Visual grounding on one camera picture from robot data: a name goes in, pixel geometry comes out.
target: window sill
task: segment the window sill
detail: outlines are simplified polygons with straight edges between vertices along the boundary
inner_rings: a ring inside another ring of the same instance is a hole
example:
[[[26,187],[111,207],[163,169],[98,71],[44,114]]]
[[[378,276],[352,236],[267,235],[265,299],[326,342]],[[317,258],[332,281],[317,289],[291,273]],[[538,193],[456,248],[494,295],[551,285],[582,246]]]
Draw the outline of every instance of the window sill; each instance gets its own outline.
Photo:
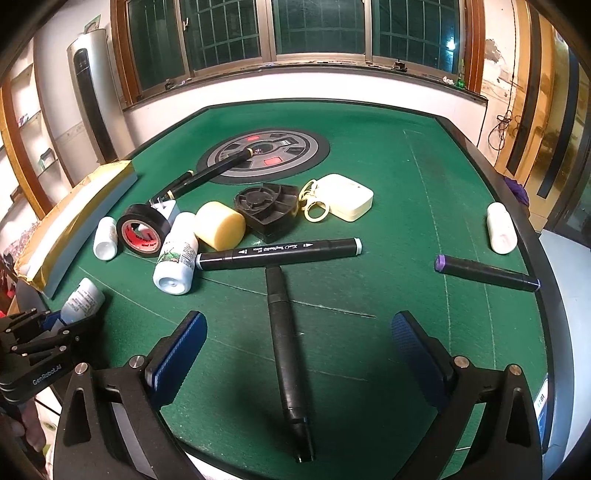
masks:
[[[351,62],[343,62],[341,60],[309,60],[309,61],[297,61],[296,63],[266,63],[263,65],[256,65],[252,67],[245,67],[239,70],[229,70],[223,73],[215,73],[211,76],[200,76],[198,78],[192,78],[187,80],[183,85],[174,86],[169,90],[155,93],[146,97],[133,105],[123,109],[124,112],[133,111],[135,108],[144,106],[148,103],[160,100],[168,95],[174,95],[175,93],[191,89],[196,86],[202,86],[209,83],[217,83],[228,79],[234,79],[237,77],[255,76],[260,73],[287,73],[287,72],[342,72],[349,71],[355,72],[356,74],[366,75],[377,75],[384,77],[395,77],[397,80],[403,80],[408,82],[428,83],[433,88],[443,89],[447,92],[453,91],[456,95],[468,98],[473,102],[479,102],[484,105],[488,104],[488,99],[475,92],[471,92],[466,89],[460,89],[452,85],[448,85],[442,79],[432,74],[426,74],[421,72],[414,72],[412,65],[407,63],[409,68],[408,72],[397,72],[392,67],[381,66],[377,64],[359,64]],[[446,75],[446,72],[440,72],[441,78]]]

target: electrical tape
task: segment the electrical tape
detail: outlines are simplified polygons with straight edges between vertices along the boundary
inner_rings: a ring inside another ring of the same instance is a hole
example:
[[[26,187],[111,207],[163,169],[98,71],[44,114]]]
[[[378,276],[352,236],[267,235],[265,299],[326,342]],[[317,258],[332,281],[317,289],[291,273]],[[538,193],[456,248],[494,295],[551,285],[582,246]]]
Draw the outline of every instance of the electrical tape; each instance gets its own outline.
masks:
[[[147,227],[142,230],[142,235],[138,233],[140,224]],[[157,257],[169,233],[170,223],[166,217],[143,203],[130,205],[117,220],[117,237],[140,257]]]

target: yellow sponge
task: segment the yellow sponge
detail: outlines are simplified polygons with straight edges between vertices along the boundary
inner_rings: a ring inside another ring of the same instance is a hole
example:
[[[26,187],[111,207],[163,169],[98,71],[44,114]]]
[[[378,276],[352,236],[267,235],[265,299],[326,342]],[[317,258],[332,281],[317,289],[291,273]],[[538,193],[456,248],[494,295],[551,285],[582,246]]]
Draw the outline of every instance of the yellow sponge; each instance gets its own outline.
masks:
[[[220,202],[203,205],[195,215],[195,236],[215,250],[229,250],[244,236],[244,217]]]

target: hand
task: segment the hand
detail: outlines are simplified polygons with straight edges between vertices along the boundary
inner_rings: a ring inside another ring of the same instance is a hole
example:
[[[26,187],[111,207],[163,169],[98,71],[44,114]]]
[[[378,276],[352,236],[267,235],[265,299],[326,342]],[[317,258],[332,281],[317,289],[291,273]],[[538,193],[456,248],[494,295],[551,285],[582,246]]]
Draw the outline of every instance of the hand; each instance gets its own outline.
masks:
[[[37,414],[35,399],[32,398],[27,401],[25,408],[21,412],[21,417],[22,423],[10,418],[8,415],[0,415],[0,421],[8,424],[15,437],[26,436],[28,444],[40,452],[45,446],[46,439]]]

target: white bottle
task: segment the white bottle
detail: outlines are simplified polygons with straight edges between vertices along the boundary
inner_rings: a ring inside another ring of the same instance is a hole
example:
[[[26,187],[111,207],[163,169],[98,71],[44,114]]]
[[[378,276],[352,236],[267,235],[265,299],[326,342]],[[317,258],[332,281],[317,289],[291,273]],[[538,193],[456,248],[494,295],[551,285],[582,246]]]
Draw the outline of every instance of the white bottle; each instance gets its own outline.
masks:
[[[113,218],[100,219],[92,251],[99,260],[111,260],[117,254],[117,227]]]
[[[505,255],[517,246],[517,233],[502,203],[491,203],[486,209],[486,225],[491,239],[491,248],[498,254]]]
[[[152,279],[166,293],[182,295],[191,289],[197,257],[194,224],[194,213],[179,213],[164,240]]]
[[[64,303],[60,317],[64,323],[77,322],[94,315],[104,302],[105,295],[85,277]]]

